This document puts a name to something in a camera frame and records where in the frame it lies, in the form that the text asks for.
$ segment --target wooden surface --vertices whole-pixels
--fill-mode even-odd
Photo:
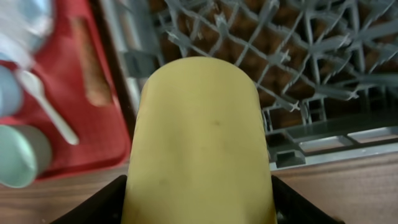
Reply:
[[[398,154],[390,154],[274,174],[347,224],[388,224],[398,218],[397,170]],[[0,186],[0,223],[49,223],[126,172],[127,164],[25,189]]]

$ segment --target crate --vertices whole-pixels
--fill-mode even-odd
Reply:
[[[271,169],[398,151],[394,0],[101,3],[136,109],[158,67],[217,57],[257,87]]]

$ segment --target wooden handle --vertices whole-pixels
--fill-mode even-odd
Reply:
[[[111,90],[91,41],[87,22],[83,17],[74,17],[71,25],[83,70],[87,100],[94,106],[109,105],[112,103]]]

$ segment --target yellow cylindrical object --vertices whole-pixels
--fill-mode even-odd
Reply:
[[[122,223],[276,223],[259,98],[242,70],[190,57],[148,79]]]

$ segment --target white plastic spoon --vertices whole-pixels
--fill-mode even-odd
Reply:
[[[77,135],[46,99],[44,86],[40,78],[26,70],[18,70],[17,77],[25,90],[37,100],[39,105],[47,113],[66,142],[71,145],[79,144]]]

